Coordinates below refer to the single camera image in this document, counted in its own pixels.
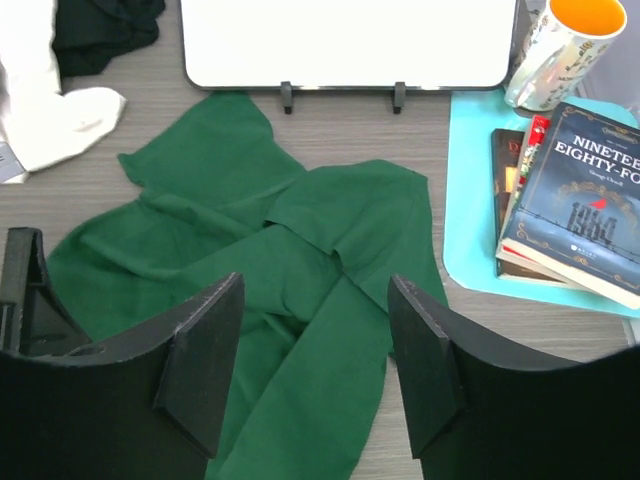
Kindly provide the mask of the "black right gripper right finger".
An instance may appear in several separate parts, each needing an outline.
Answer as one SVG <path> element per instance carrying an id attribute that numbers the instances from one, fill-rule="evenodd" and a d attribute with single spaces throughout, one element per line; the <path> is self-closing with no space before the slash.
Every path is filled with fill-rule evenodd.
<path id="1" fill-rule="evenodd" d="M 426 479 L 635 479 L 639 349 L 589 362 L 510 340 L 394 276 L 390 327 Z"/>

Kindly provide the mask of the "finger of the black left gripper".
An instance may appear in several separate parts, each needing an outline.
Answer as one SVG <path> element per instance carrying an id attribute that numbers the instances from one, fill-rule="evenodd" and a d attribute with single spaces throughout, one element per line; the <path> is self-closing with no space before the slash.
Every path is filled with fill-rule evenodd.
<path id="1" fill-rule="evenodd" d="M 8 230 L 1 270 L 1 349 L 24 356 L 65 355 L 90 337 L 52 287 L 39 229 Z"/>

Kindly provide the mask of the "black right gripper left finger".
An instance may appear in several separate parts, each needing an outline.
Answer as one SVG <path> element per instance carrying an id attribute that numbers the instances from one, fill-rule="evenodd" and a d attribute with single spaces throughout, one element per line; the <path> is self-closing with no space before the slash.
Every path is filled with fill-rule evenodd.
<path id="1" fill-rule="evenodd" d="M 1 354 L 5 479 L 201 479 L 216 455 L 244 310 L 233 273 L 63 356 Z"/>

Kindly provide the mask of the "white t-shirt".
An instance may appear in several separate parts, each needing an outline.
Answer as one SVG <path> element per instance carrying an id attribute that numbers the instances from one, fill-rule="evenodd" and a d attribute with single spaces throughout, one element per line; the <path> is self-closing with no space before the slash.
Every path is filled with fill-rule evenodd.
<path id="1" fill-rule="evenodd" d="M 24 177 L 82 154 L 117 126 L 127 100 L 106 87 L 64 93 L 52 43 L 55 1 L 1 3 L 1 145 Z"/>

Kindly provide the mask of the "green t-shirt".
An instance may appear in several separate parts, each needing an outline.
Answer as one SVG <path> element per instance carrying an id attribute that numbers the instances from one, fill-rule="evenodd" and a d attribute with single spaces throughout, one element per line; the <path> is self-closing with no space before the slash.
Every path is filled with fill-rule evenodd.
<path id="1" fill-rule="evenodd" d="M 347 479 L 378 411 L 387 286 L 438 300 L 425 176 L 385 160 L 306 170 L 242 93 L 216 93 L 120 163 L 139 197 L 51 252 L 53 287 L 103 339 L 232 272 L 245 314 L 210 479 Z"/>

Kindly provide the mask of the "Nineteen Eighty-Four book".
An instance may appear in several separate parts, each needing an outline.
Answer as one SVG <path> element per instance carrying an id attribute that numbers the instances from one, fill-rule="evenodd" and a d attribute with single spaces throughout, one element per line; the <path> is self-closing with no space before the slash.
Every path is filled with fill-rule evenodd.
<path id="1" fill-rule="evenodd" d="M 560 103 L 500 249 L 638 309 L 638 129 Z"/>

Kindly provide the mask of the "white dry-erase board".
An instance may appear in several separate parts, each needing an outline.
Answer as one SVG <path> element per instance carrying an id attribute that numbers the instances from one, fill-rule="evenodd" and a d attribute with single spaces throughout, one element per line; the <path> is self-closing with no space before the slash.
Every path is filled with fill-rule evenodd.
<path id="1" fill-rule="evenodd" d="M 205 89 L 493 88 L 515 1 L 182 1 L 187 78 Z"/>

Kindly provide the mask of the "white mug orange inside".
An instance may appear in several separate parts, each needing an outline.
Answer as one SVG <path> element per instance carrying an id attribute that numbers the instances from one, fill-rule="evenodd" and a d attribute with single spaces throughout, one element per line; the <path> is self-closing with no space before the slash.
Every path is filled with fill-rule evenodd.
<path id="1" fill-rule="evenodd" d="M 525 36 L 504 101 L 532 112 L 554 109 L 624 32 L 627 22 L 617 0 L 547 1 Z"/>

